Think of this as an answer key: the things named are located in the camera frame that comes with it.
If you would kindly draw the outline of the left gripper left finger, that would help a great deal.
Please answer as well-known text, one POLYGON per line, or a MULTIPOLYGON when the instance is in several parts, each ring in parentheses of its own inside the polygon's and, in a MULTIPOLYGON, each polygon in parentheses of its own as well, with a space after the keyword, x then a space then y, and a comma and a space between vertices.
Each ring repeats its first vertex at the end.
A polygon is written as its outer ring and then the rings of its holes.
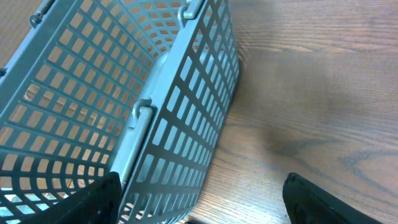
POLYGON ((118 221, 121 199, 119 174, 110 172, 23 223, 115 224, 118 221))

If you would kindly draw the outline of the grey plastic basket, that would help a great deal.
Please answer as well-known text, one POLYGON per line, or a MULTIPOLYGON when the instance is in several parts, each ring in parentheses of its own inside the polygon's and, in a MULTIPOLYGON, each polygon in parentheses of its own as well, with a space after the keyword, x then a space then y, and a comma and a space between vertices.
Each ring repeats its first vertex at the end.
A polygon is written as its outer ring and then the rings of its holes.
POLYGON ((42 1, 1 69, 1 222, 110 172, 117 223, 198 203, 239 79, 228 0, 42 1))

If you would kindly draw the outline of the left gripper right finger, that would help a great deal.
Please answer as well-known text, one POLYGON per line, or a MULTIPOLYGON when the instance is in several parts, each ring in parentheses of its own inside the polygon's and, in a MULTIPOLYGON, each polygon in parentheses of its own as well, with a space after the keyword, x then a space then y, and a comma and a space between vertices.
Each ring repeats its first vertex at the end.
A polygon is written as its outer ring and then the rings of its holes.
POLYGON ((294 224, 381 224, 295 172, 288 174, 282 198, 294 224))

